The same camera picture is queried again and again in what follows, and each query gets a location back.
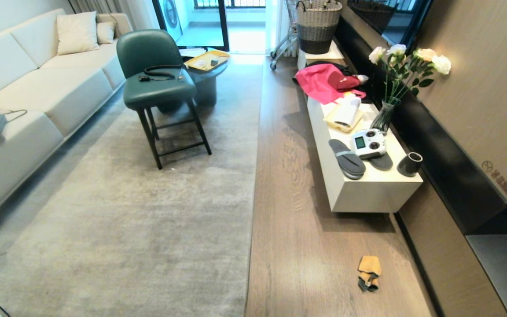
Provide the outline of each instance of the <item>white sofa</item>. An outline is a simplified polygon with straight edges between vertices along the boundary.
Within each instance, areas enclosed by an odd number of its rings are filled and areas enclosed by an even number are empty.
[[[0,205],[125,82],[116,40],[98,50],[56,56],[58,9],[0,32],[0,110],[27,110],[0,145]],[[125,14],[115,38],[130,32]]]

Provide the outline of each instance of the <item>gray slipper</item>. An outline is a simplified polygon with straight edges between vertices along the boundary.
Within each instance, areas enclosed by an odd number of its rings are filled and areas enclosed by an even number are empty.
[[[390,159],[388,152],[381,156],[369,158],[368,161],[378,170],[387,171],[393,167],[393,161]]]
[[[365,173],[363,161],[342,141],[331,139],[328,144],[336,154],[338,164],[344,175],[350,179],[360,179]]]

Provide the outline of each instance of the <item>glass vase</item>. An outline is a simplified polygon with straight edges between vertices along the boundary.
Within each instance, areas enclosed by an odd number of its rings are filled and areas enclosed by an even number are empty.
[[[379,129],[383,134],[386,134],[389,130],[390,121],[392,121],[394,114],[394,104],[390,104],[386,101],[382,101],[382,108],[378,115],[373,120],[371,128]]]

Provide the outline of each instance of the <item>black cup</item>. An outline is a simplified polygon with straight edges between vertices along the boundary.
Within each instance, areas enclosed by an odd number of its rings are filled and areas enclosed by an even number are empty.
[[[418,173],[418,170],[420,170],[423,160],[422,156],[418,153],[410,152],[402,159],[402,161],[400,161],[400,163],[398,163],[396,169],[402,175],[412,177]]]

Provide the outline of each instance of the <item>pink cloth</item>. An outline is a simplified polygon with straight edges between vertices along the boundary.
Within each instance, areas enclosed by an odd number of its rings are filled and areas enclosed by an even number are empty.
[[[346,80],[349,83],[348,86],[345,84],[338,84],[339,81],[346,78],[346,76],[332,64],[308,66],[298,71],[295,77],[302,90],[304,90],[304,93],[323,104],[333,102],[344,96],[343,92],[338,92],[336,88],[351,90],[354,94],[365,97],[364,92],[359,92],[349,87],[354,85],[351,87],[353,88],[359,85],[359,80],[357,78],[355,78],[356,81],[348,78]],[[330,80],[334,83],[338,82],[335,84],[335,87],[330,85]]]

